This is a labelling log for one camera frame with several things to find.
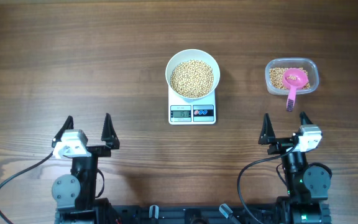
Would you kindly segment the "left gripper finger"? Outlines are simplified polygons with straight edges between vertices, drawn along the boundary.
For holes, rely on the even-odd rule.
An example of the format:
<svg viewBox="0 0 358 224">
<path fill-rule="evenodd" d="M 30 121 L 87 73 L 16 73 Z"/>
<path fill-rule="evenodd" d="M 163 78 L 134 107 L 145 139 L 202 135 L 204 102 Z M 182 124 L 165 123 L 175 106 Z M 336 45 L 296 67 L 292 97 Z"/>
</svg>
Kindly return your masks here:
<svg viewBox="0 0 358 224">
<path fill-rule="evenodd" d="M 63 124 L 63 126 L 61 127 L 61 129 L 58 131 L 58 133 L 55 135 L 55 137 L 52 139 L 52 148 L 55 148 L 55 146 L 57 145 L 58 142 L 62 141 L 62 136 L 63 133 L 66 130 L 71 130 L 74 129 L 74 122 L 73 122 L 73 117 L 72 116 L 68 116 L 65 123 Z"/>
<path fill-rule="evenodd" d="M 104 141 L 110 149 L 119 149 L 120 147 L 120 142 L 114 130 L 111 115 L 109 113 L 106 113 L 105 115 L 101 140 Z"/>
</svg>

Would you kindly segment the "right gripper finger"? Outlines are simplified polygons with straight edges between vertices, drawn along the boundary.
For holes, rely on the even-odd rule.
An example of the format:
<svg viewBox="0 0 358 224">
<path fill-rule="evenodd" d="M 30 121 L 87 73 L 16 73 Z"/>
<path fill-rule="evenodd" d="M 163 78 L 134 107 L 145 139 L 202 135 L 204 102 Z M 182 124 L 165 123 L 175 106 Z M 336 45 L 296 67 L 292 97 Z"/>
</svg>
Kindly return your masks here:
<svg viewBox="0 0 358 224">
<path fill-rule="evenodd" d="M 307 116 L 307 114 L 304 111 L 302 111 L 300 113 L 300 122 L 301 122 L 301 125 L 313 124 L 313 122 L 309 119 L 309 117 Z"/>
<path fill-rule="evenodd" d="M 275 141 L 276 141 L 276 137 L 270 120 L 270 116 L 268 113 L 265 113 L 258 144 L 268 145 L 268 144 L 273 144 Z"/>
</svg>

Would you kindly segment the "pink plastic scoop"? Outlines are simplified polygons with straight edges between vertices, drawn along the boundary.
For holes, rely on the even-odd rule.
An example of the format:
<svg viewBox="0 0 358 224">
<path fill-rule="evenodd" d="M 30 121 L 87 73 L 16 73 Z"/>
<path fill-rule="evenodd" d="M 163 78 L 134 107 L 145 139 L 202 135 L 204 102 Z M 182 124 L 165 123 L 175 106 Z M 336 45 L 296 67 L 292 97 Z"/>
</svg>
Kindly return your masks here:
<svg viewBox="0 0 358 224">
<path fill-rule="evenodd" d="M 287 80 L 286 77 L 289 75 L 297 76 L 298 79 Z M 289 90 L 287 97 L 287 111 L 292 112 L 296 100 L 296 91 L 302 89 L 309 82 L 309 80 L 302 70 L 297 68 L 290 68 L 283 74 L 282 82 Z"/>
</svg>

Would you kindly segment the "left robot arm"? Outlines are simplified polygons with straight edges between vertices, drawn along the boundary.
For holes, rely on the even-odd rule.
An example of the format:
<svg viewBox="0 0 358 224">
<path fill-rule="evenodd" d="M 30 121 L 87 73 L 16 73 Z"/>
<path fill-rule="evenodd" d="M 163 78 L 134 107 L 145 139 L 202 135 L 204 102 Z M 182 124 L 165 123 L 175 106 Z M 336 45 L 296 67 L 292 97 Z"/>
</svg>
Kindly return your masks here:
<svg viewBox="0 0 358 224">
<path fill-rule="evenodd" d="M 101 134 L 103 145 L 89 146 L 86 134 L 74 128 L 73 117 L 67 117 L 64 125 L 52 140 L 52 155 L 57 159 L 71 159 L 69 174 L 58 177 L 52 185 L 52 197 L 57 203 L 55 223 L 121 223 L 122 220 L 101 190 L 96 192 L 100 157 L 111 157 L 111 151 L 119 149 L 120 142 L 114 130 L 110 114 L 105 115 Z"/>
</svg>

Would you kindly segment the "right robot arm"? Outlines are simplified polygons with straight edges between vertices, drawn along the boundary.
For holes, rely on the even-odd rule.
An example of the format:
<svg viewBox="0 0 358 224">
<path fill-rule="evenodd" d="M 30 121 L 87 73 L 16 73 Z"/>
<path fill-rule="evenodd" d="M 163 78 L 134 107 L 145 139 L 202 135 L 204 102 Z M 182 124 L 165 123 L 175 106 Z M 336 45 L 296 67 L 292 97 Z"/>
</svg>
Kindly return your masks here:
<svg viewBox="0 0 358 224">
<path fill-rule="evenodd" d="M 332 170 L 319 162 L 309 163 L 306 153 L 318 147 L 323 133 L 306 113 L 300 113 L 301 126 L 288 138 L 277 138 L 269 115 L 264 115 L 258 143 L 268 145 L 269 155 L 279 155 L 288 195 L 275 203 L 275 223 L 328 224 L 332 222 L 328 190 Z"/>
</svg>

